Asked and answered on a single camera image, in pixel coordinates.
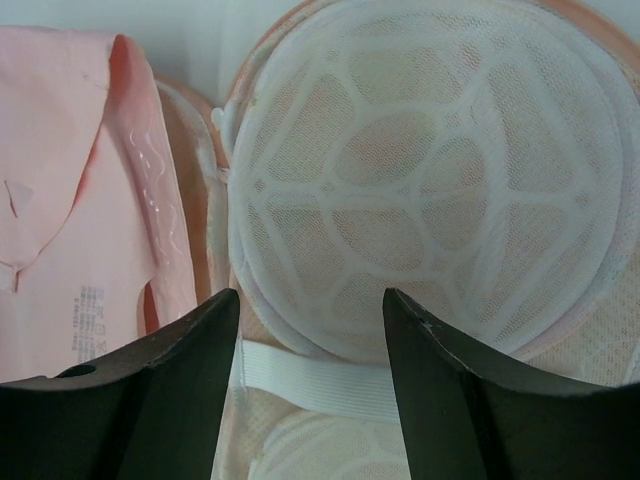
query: pink fabric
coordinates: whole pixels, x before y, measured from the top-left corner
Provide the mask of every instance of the pink fabric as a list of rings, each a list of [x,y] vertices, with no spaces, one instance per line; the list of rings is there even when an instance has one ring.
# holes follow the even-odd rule
[[[195,307],[153,75],[124,36],[0,27],[0,382],[53,375]]]

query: table surface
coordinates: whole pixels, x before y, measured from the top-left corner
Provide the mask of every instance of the table surface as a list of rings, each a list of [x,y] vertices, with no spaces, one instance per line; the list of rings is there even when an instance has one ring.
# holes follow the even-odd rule
[[[640,0],[583,0],[640,41]],[[221,105],[247,52],[299,0],[0,0],[0,24],[125,33],[156,71]]]

